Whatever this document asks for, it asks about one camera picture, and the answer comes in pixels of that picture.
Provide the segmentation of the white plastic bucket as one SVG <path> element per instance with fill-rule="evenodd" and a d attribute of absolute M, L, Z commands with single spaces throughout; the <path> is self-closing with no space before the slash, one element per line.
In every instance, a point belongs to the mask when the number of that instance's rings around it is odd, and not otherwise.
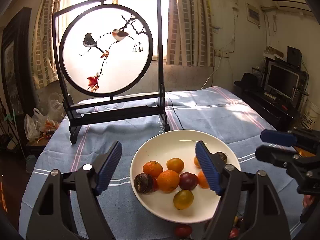
<path fill-rule="evenodd" d="M 313 102 L 307 99 L 303 108 L 303 114 L 301 118 L 302 126 L 306 129 L 314 130 L 318 119 L 319 107 L 317 107 Z"/>

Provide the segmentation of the orange mandarin right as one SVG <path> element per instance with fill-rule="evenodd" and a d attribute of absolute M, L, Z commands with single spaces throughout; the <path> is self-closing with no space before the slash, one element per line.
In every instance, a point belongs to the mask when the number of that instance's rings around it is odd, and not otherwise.
<path fill-rule="evenodd" d="M 209 188 L 209 184 L 208 181 L 205 178 L 205 175 L 203 173 L 203 171 L 200 171 L 197 175 L 198 177 L 198 184 L 201 188 L 203 189 L 208 189 Z"/>

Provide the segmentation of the yellow green tomato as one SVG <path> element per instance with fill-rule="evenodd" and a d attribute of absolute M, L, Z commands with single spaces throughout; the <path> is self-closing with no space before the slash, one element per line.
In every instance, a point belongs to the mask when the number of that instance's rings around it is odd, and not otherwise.
<path fill-rule="evenodd" d="M 194 201 L 194 195 L 189 190 L 181 190 L 173 198 L 174 207 L 178 210 L 187 209 Z"/>

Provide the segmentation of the dark purple plum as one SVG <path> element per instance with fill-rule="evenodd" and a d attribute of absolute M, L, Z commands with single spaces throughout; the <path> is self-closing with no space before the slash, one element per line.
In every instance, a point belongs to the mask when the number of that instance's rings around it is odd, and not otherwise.
<path fill-rule="evenodd" d="M 180 175 L 179 187 L 182 190 L 192 191 L 193 189 L 195 189 L 195 187 L 197 187 L 197 185 L 198 185 L 197 175 L 190 172 L 184 172 Z"/>

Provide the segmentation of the black hat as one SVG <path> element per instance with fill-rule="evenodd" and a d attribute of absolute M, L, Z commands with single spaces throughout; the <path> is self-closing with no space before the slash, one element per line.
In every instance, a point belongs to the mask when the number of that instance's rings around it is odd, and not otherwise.
<path fill-rule="evenodd" d="M 252 73 L 244 73 L 241 80 L 234 81 L 234 85 L 243 90 L 254 90 L 259 87 L 258 78 Z"/>

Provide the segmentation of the red cherry tomato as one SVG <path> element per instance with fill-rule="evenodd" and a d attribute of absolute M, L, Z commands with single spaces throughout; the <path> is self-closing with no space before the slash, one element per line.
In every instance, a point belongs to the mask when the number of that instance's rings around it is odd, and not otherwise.
<path fill-rule="evenodd" d="M 174 234 L 178 239 L 189 238 L 193 228 L 187 224 L 179 224 L 175 227 Z"/>

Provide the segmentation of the large orange mandarin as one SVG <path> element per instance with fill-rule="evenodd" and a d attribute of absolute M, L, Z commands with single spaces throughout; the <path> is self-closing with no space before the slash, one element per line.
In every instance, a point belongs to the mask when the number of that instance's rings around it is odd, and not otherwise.
<path fill-rule="evenodd" d="M 180 176 L 175 171 L 167 170 L 163 171 L 156 180 L 158 188 L 161 191 L 170 193 L 178 187 L 180 183 Z"/>

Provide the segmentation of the orange kumquat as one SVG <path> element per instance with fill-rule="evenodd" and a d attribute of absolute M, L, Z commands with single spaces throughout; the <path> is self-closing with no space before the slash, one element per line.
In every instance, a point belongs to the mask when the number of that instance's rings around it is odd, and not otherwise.
<path fill-rule="evenodd" d="M 184 162 L 180 158 L 171 158 L 167 161 L 167 169 L 180 174 L 184 169 Z"/>

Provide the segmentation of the plastic bags pile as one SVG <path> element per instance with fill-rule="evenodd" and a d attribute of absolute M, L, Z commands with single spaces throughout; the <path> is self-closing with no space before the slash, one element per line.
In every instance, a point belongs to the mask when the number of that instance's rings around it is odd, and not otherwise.
<path fill-rule="evenodd" d="M 63 96 L 58 93 L 50 94 L 48 98 L 48 114 L 43 115 L 39 109 L 33 109 L 33 116 L 28 114 L 24 118 L 25 136 L 29 142 L 50 139 L 60 126 L 65 117 L 65 109 L 62 104 Z"/>

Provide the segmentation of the red tomato in plate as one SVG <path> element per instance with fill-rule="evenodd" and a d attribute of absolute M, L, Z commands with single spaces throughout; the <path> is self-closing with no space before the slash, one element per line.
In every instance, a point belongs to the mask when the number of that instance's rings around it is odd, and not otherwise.
<path fill-rule="evenodd" d="M 157 184 L 157 180 L 156 178 L 153 178 L 152 179 L 152 189 L 151 189 L 151 192 L 155 192 L 158 190 L 158 184 Z"/>

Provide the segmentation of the small orange mandarin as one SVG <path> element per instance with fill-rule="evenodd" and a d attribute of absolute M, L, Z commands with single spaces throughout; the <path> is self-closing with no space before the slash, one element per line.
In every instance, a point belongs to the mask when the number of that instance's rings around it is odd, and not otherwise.
<path fill-rule="evenodd" d="M 163 167 L 159 162 L 153 160 L 144 164 L 143 172 L 157 178 L 163 172 Z"/>

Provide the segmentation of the patterned curtain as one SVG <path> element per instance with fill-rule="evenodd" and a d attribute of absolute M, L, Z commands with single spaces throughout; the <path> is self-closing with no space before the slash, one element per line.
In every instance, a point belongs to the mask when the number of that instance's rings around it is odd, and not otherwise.
<path fill-rule="evenodd" d="M 209 0 L 169 0 L 166 63 L 214 67 L 213 25 Z"/>
<path fill-rule="evenodd" d="M 41 0 L 37 11 L 31 45 L 31 75 L 36 90 L 57 81 L 53 52 L 53 15 L 60 0 Z"/>

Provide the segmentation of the left patterned curtain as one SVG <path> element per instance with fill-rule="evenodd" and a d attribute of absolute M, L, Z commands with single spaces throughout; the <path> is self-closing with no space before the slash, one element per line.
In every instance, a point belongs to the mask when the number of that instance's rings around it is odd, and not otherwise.
<path fill-rule="evenodd" d="M 53 15 L 60 0 L 41 0 L 37 11 L 31 45 L 31 75 L 36 90 L 57 81 L 53 52 Z"/>

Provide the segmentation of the round bird painting screen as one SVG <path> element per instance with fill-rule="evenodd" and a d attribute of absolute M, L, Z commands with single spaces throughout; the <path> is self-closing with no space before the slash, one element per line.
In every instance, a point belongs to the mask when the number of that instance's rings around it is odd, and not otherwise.
<path fill-rule="evenodd" d="M 69 139 L 85 125 L 165 112 L 161 0 L 88 0 L 56 12 L 53 51 Z"/>

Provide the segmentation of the dark framed wall picture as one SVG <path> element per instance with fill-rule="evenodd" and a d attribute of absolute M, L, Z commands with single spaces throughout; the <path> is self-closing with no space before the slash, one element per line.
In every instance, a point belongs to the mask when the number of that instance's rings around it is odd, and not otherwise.
<path fill-rule="evenodd" d="M 23 7 L 6 25 L 1 42 L 1 75 L 9 112 L 31 114 L 36 106 L 28 63 L 31 8 Z"/>

